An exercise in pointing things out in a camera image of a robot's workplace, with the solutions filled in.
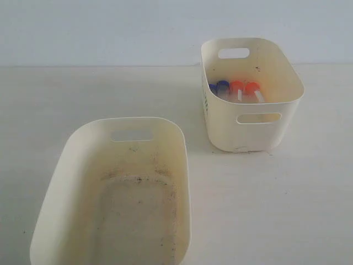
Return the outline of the blue-capped tube moved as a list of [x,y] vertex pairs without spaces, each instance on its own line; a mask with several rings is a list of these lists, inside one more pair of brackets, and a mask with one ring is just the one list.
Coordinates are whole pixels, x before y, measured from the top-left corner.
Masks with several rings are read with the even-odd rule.
[[218,96],[218,86],[216,84],[209,84],[209,89],[214,95]]
[[229,83],[228,81],[221,80],[217,82],[217,96],[223,100],[228,101],[229,96]]

